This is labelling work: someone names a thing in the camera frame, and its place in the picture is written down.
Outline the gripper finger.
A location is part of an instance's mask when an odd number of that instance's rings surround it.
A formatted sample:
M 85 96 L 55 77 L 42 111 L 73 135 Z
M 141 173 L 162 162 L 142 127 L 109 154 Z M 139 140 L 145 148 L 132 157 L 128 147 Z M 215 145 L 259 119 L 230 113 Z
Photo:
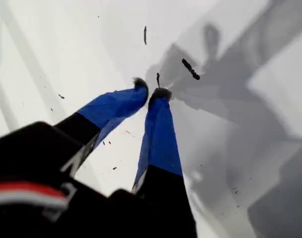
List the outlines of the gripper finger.
M 157 88 L 148 104 L 132 191 L 156 212 L 151 229 L 167 238 L 197 237 L 170 110 L 171 92 Z
M 98 96 L 55 125 L 81 144 L 80 151 L 61 167 L 63 173 L 73 177 L 105 137 L 145 105 L 149 95 L 147 83 L 141 78 L 134 78 L 133 84 L 131 89 Z

